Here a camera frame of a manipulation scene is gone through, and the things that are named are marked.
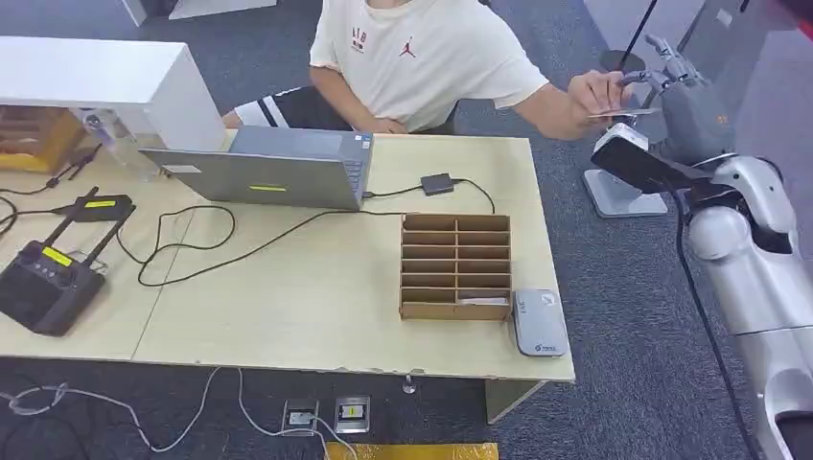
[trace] plastic bottle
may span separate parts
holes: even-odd
[[[108,108],[82,108],[79,114],[87,132],[99,139],[110,155],[139,180],[150,182],[158,176],[160,169],[138,151],[135,137],[116,112]]]

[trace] black router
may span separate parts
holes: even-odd
[[[51,236],[26,244],[0,273],[0,311],[34,333],[65,335],[105,283],[105,276],[91,266],[135,211],[134,205],[129,205],[83,261],[54,248],[57,238],[98,191],[94,187],[80,197]]]

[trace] laptop keyboard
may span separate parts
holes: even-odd
[[[344,160],[344,170],[347,171],[347,178],[350,179],[350,187],[353,193],[359,190],[361,174],[364,170],[364,163],[360,160]]]

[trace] white cable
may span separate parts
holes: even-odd
[[[8,400],[9,401],[9,409],[14,414],[19,415],[19,416],[23,416],[23,417],[39,415],[39,414],[42,414],[44,412],[47,412],[47,411],[51,410],[54,406],[59,404],[59,402],[62,401],[62,398],[64,398],[65,395],[68,394],[68,393],[83,395],[83,396],[86,396],[86,397],[89,397],[89,398],[96,398],[98,400],[102,400],[102,401],[106,401],[106,402],[111,403],[111,404],[118,405],[119,407],[123,407],[124,409],[128,410],[129,415],[132,418],[133,423],[138,428],[138,434],[139,434],[139,436],[141,436],[141,440],[144,441],[144,444],[148,448],[150,448],[150,450],[152,450],[153,452],[162,453],[162,452],[166,452],[166,451],[174,448],[178,444],[180,444],[180,442],[183,440],[183,438],[185,438],[186,435],[189,433],[189,430],[192,429],[192,426],[195,425],[195,423],[197,422],[197,419],[200,417],[200,414],[203,413],[203,408],[206,406],[206,399],[207,399],[207,397],[209,395],[209,386],[212,384],[212,379],[215,377],[215,375],[217,374],[217,372],[220,369],[221,369],[220,367],[216,367],[209,374],[209,378],[206,380],[206,386],[203,387],[203,395],[200,398],[200,407],[197,409],[197,413],[195,414],[195,417],[193,417],[192,421],[188,425],[186,425],[186,428],[184,428],[184,430],[180,433],[180,436],[178,436],[178,438],[175,439],[174,442],[172,442],[171,444],[169,444],[168,446],[166,446],[164,448],[157,448],[157,447],[153,446],[150,443],[150,440],[147,439],[147,434],[144,432],[144,428],[141,427],[141,422],[138,421],[138,416],[135,414],[135,409],[133,409],[131,405],[129,405],[129,404],[125,403],[125,402],[114,400],[114,399],[112,399],[110,397],[107,397],[105,395],[100,395],[98,393],[93,393],[93,392],[90,392],[90,391],[84,391],[84,390],[75,389],[75,388],[69,388],[67,382],[62,383],[59,386],[48,385],[48,386],[42,386],[42,387],[29,388],[27,390],[23,390],[22,392],[20,392],[16,396],[10,395],[8,393],[0,392],[0,398]],[[268,430],[262,428],[261,426],[257,425],[257,423],[254,422],[254,419],[252,419],[251,416],[248,415],[248,411],[245,410],[245,405],[243,404],[243,369],[237,368],[237,372],[240,375],[240,388],[238,389],[238,393],[237,393],[237,402],[238,402],[238,404],[240,406],[241,411],[243,412],[243,415],[245,416],[245,419],[248,420],[248,422],[251,424],[251,426],[254,427],[254,429],[256,429],[257,431],[259,431],[259,432],[261,432],[263,434],[265,434],[266,436],[272,436],[272,437],[281,436],[283,434],[288,434],[288,433],[297,433],[297,432],[299,432],[299,433],[308,432],[308,433],[315,434],[316,436],[319,437],[319,441],[321,442],[322,448],[325,451],[325,460],[330,460],[330,455],[328,454],[328,447],[327,447],[327,444],[325,443],[325,437],[324,437],[324,435],[322,435],[322,433],[320,433],[319,431],[317,431],[315,429],[291,428],[291,429],[283,429],[283,430],[280,430],[280,431],[268,431]],[[46,405],[44,407],[40,407],[40,408],[22,407],[20,405],[20,400],[22,398],[25,398],[26,396],[28,396],[30,394],[36,393],[37,391],[53,391],[54,392],[54,399],[51,401],[50,404],[48,404],[48,405]],[[350,444],[345,442],[343,439],[339,438],[338,435],[328,426],[328,424],[324,420],[322,420],[322,419],[320,419],[318,417],[315,417],[315,419],[318,422],[322,423],[325,426],[325,428],[327,428],[327,430],[333,435],[334,438],[336,438],[336,440],[340,444],[342,444],[348,450],[350,450],[350,453],[353,454],[353,458],[355,460],[359,460],[359,457],[356,454],[356,451],[353,449],[352,446],[350,446]]]
[[[334,437],[334,438],[336,438],[336,440],[337,440],[337,441],[338,441],[340,444],[342,444],[342,445],[343,445],[343,446],[345,446],[345,447],[346,447],[348,450],[350,450],[350,453],[352,453],[352,454],[353,454],[353,458],[354,458],[355,460],[359,460],[359,455],[358,455],[358,454],[356,454],[356,450],[353,448],[353,446],[350,446],[350,445],[349,445],[349,444],[348,444],[346,441],[344,441],[343,439],[339,438],[339,437],[338,437],[338,435],[336,434],[336,432],[335,432],[335,431],[333,431],[333,430],[330,428],[330,426],[327,424],[327,422],[325,422],[324,420],[322,420],[322,419],[320,419],[320,418],[318,418],[318,417],[315,417],[315,418],[316,418],[316,421],[317,421],[317,422],[320,422],[321,424],[323,424],[323,425],[325,426],[325,428],[327,428],[327,430],[328,430],[328,431],[330,431],[330,433],[333,435],[333,437]]]

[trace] yellow tape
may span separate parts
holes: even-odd
[[[284,192],[287,190],[285,187],[275,185],[249,185],[248,188],[259,192]]]
[[[45,246],[45,248],[42,249],[42,254],[50,259],[53,259],[54,262],[60,265],[68,266],[71,264],[71,262],[73,262],[71,261],[71,258],[50,246]]]
[[[84,205],[85,208],[111,208],[116,205],[115,201],[91,201]]]
[[[497,445],[446,444],[435,446],[376,446],[354,444],[359,460],[498,460]],[[328,443],[332,460],[353,460],[353,454],[341,444]]]

